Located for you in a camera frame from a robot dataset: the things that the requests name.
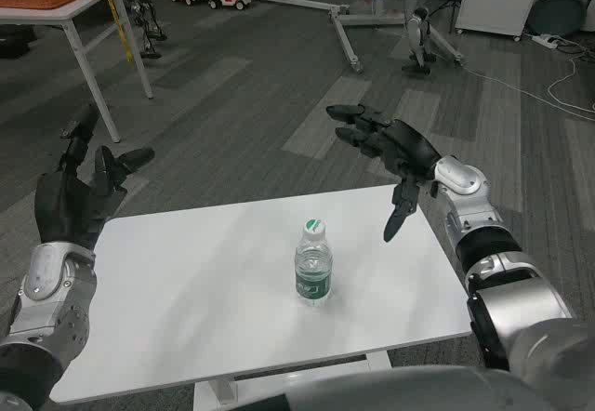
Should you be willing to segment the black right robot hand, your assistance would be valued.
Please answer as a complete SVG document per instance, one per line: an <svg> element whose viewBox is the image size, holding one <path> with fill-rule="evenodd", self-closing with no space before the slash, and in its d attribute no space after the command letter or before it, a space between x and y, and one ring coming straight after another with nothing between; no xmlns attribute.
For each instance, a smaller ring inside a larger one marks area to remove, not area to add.
<svg viewBox="0 0 595 411"><path fill-rule="evenodd" d="M385 169L400 179L392 194L394 209L383 232L384 241L389 242L416 213L420 189L434 183L435 166L442 156L406 122L389 120L362 104L336 104L325 110L331 119L344 124L335 129L339 140L370 159L380 159Z"/></svg>

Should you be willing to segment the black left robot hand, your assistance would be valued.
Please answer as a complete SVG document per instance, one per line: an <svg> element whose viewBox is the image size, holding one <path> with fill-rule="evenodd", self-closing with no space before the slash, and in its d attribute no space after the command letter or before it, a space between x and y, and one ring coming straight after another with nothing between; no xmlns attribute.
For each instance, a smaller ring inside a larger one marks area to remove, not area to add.
<svg viewBox="0 0 595 411"><path fill-rule="evenodd" d="M98 120L99 108L88 103L60 134L68 145L57 168L37 182L34 216L43 243L69 242L92 250L105 223L126 199L127 178L155 156L150 147L114 156L101 145L93 154L90 181L82 181L78 168L86 159Z"/></svg>

